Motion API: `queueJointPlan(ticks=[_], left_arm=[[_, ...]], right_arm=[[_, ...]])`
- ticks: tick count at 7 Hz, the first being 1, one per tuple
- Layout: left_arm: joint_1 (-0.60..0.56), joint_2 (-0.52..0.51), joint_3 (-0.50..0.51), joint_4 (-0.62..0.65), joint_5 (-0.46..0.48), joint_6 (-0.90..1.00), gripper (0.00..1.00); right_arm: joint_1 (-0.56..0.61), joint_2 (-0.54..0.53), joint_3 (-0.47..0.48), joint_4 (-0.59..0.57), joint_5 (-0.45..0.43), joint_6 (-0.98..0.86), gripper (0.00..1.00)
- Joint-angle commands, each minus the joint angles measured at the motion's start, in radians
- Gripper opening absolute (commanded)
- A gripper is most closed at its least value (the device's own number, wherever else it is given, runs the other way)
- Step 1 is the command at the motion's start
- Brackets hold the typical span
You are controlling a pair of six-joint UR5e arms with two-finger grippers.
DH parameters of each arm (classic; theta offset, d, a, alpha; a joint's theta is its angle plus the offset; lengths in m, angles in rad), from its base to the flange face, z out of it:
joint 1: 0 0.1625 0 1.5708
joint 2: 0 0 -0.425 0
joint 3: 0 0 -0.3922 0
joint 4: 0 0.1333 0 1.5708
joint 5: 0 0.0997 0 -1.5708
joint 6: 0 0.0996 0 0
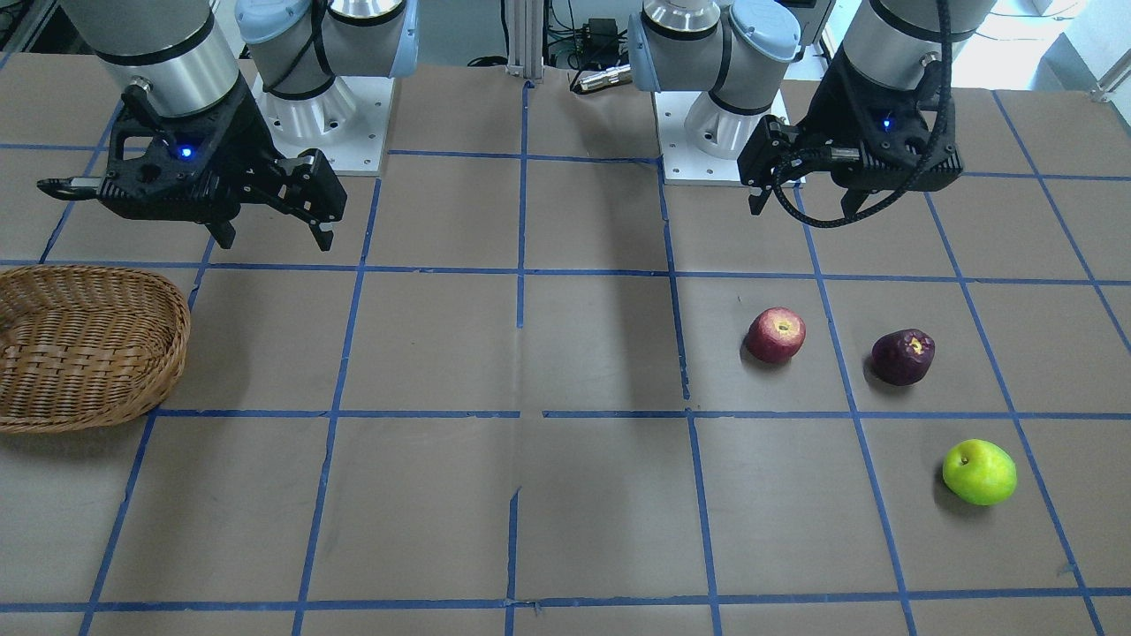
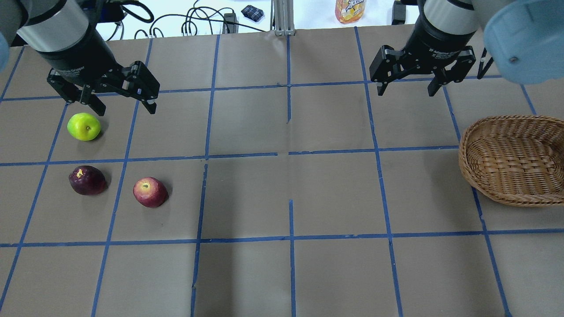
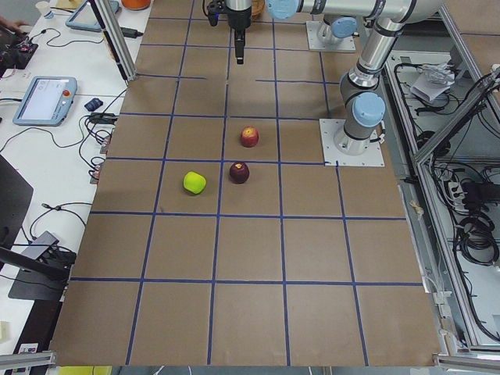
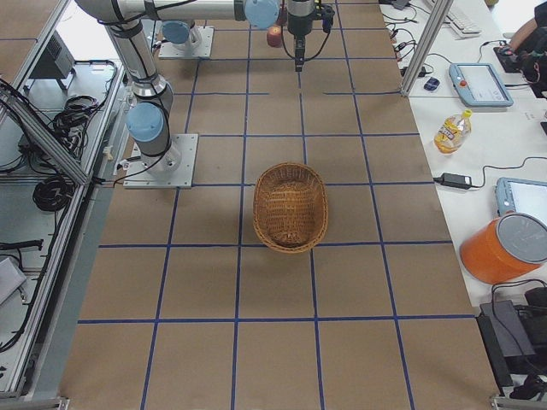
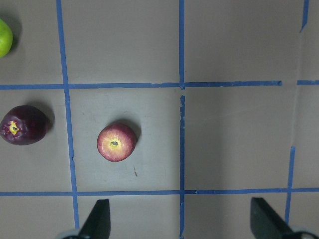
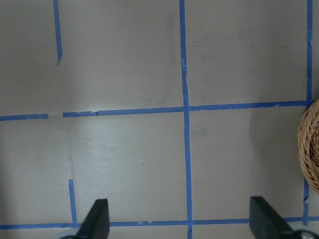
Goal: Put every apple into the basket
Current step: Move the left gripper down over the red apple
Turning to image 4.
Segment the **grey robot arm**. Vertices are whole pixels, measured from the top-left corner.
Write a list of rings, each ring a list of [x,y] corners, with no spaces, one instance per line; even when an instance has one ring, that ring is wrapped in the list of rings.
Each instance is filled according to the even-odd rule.
[[[202,36],[194,22],[165,20],[162,23],[163,38],[183,54],[192,54],[202,43]]]
[[[164,25],[181,24],[177,35],[164,38],[172,44],[191,39],[194,20],[248,21],[259,29],[273,26],[286,15],[288,31],[294,37],[294,51],[289,57],[301,71],[306,37],[315,21],[329,33],[335,12],[321,1],[80,1],[79,7],[103,25],[114,43],[132,80],[136,104],[126,117],[126,126],[140,150],[145,173],[169,182],[181,167],[183,154],[170,132],[169,116],[173,90],[160,75],[142,20],[160,21]]]

